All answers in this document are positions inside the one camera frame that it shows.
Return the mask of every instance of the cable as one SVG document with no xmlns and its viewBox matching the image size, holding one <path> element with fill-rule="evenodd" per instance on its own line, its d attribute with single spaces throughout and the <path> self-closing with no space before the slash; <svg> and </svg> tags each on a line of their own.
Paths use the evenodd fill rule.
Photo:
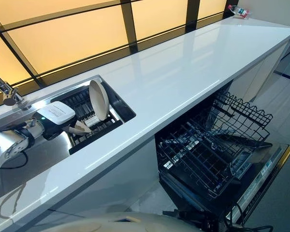
<svg viewBox="0 0 290 232">
<path fill-rule="evenodd" d="M 17 166 L 17 167 L 1 167 L 0 169 L 17 169 L 17 168 L 21 168 L 21 167 L 24 167 L 27 163 L 28 163 L 28 155 L 24 152 L 24 151 L 21 151 L 21 153 L 23 153 L 23 155 L 25 156 L 26 158 L 26 161 L 24 164 L 20 165 L 20 166 Z"/>
<path fill-rule="evenodd" d="M 235 227 L 232 223 L 232 208 L 233 208 L 233 206 L 237 206 L 238 210 L 240 211 L 241 218 L 242 218 L 242 228 Z M 228 228 L 226 232 L 260 232 L 261 230 L 266 230 L 266 229 L 269 229 L 268 232 L 272 232 L 274 229 L 273 226 L 260 226 L 260 227 L 255 227 L 255 228 L 245 227 L 244 214 L 243 214 L 243 211 L 238 203 L 235 203 L 235 204 L 232 203 L 230 208 L 228 207 L 225 210 L 225 212 L 227 210 L 230 210 L 230 223 L 227 222 L 226 217 L 223 217 L 224 223 Z"/>
</svg>

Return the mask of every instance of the cabinet door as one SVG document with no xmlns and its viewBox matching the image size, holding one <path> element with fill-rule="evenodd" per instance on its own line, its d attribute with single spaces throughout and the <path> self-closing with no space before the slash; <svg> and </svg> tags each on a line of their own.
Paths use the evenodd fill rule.
<svg viewBox="0 0 290 232">
<path fill-rule="evenodd" d="M 254 80 L 258 70 L 260 69 L 263 61 L 257 63 L 255 66 L 250 68 L 248 71 L 235 78 L 229 88 L 229 92 L 234 94 L 238 98 L 244 98 L 246 92 Z"/>
<path fill-rule="evenodd" d="M 126 160 L 56 210 L 87 218 L 110 212 L 122 212 L 157 183 L 158 178 L 155 139 L 152 138 L 140 145 Z"/>
<path fill-rule="evenodd" d="M 272 74 L 273 69 L 277 66 L 286 45 L 281 45 L 274 52 L 269 54 L 265 59 L 254 65 L 248 71 L 235 78 L 230 86 L 229 92 L 242 98 L 245 102 L 253 99 L 267 77 Z"/>
<path fill-rule="evenodd" d="M 287 43 L 283 44 L 276 51 L 272 52 L 264 59 L 260 69 L 255 75 L 255 78 L 248 87 L 248 90 L 246 91 L 246 94 L 244 96 L 245 101 L 250 101 L 257 95 L 263 83 L 266 81 L 268 76 L 272 74 L 274 68 L 277 66 L 286 45 Z"/>
</svg>

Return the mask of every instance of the white plate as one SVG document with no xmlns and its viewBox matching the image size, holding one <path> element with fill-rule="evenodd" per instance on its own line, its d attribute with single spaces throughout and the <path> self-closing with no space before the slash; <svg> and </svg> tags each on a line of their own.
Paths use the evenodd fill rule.
<svg viewBox="0 0 290 232">
<path fill-rule="evenodd" d="M 110 106 L 103 85 L 96 80 L 91 80 L 89 84 L 89 96 L 94 112 L 101 121 L 105 120 L 108 116 Z"/>
</svg>

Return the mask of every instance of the backlit panel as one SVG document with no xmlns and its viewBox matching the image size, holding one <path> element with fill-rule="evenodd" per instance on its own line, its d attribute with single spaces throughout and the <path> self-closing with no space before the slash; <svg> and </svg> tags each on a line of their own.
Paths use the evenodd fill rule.
<svg viewBox="0 0 290 232">
<path fill-rule="evenodd" d="M 0 22 L 8 24 L 108 0 L 0 0 Z"/>
<path fill-rule="evenodd" d="M 0 38 L 0 78 L 14 84 L 29 77 L 29 73 Z"/>
<path fill-rule="evenodd" d="M 186 23 L 187 0 L 143 0 L 132 2 L 136 39 Z"/>
<path fill-rule="evenodd" d="M 127 44 L 120 6 L 8 32 L 38 73 Z"/>
<path fill-rule="evenodd" d="M 200 0 L 198 19 L 224 11 L 227 0 Z"/>
</svg>

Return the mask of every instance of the bottle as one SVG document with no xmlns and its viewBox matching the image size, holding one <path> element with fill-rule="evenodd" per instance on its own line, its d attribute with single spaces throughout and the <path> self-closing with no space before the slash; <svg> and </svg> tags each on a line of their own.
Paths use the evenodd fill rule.
<svg viewBox="0 0 290 232">
<path fill-rule="evenodd" d="M 228 6 L 228 9 L 234 13 L 235 15 L 239 15 L 241 16 L 242 18 L 247 18 L 248 14 L 249 14 L 249 9 L 244 9 L 244 8 L 241 8 L 241 7 L 238 7 L 238 6 L 232 6 L 232 5 L 229 5 Z"/>
</svg>

